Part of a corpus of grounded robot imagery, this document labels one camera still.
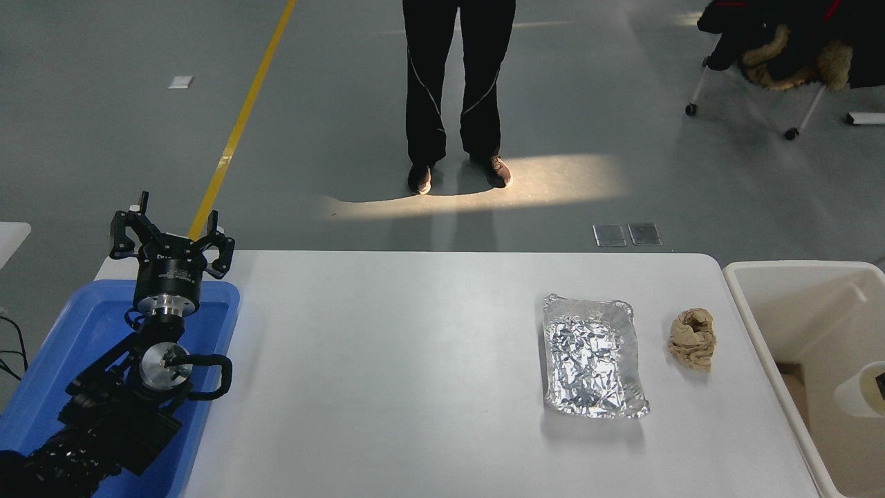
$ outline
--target crumpled beige cloth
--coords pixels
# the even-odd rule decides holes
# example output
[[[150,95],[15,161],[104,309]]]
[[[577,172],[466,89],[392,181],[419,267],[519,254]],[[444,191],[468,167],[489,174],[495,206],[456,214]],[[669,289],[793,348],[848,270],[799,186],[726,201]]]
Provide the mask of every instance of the crumpled beige cloth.
[[[683,365],[692,370],[710,371],[716,336],[713,317],[702,307],[687,309],[670,326],[670,346],[667,348]]]

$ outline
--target leg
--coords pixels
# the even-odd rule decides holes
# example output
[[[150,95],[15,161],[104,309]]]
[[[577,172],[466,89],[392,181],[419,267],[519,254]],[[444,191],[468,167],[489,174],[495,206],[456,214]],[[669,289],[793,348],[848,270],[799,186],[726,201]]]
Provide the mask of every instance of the leg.
[[[463,0],[464,107],[461,141],[476,157],[491,157],[501,148],[497,110],[497,77],[510,43],[515,0]]]
[[[405,135],[412,164],[429,165],[445,156],[440,101],[457,11],[454,0],[403,0],[409,75]]]

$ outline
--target aluminum foil tray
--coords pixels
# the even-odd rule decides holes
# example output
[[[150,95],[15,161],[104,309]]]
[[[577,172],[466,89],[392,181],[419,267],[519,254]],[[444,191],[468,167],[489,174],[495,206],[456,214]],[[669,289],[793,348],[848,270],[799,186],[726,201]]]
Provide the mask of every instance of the aluminum foil tray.
[[[649,413],[639,382],[639,347],[629,304],[551,294],[543,312],[547,404],[592,418],[639,418]]]

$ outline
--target shoe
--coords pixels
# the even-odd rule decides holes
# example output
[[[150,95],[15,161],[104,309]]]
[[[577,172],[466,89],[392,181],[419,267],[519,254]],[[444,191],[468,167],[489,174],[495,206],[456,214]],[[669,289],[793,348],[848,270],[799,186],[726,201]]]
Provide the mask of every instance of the shoe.
[[[433,165],[417,165],[413,164],[409,170],[409,190],[413,194],[420,196],[430,192],[430,168]]]
[[[470,160],[474,164],[478,164],[486,168],[486,179],[489,180],[491,186],[498,189],[503,189],[513,183],[513,177],[510,174],[510,169],[507,167],[507,164],[504,163],[504,160],[501,159],[501,156],[484,158],[471,154]]]

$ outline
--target white plastic bin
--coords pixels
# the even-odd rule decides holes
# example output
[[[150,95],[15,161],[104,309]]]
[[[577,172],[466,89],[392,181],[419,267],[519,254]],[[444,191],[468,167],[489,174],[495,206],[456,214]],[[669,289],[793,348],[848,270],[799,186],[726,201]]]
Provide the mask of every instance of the white plastic bin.
[[[821,496],[885,496],[885,418],[850,416],[834,398],[885,360],[885,275],[847,261],[748,261],[724,273]],[[775,362],[802,366],[808,429]]]

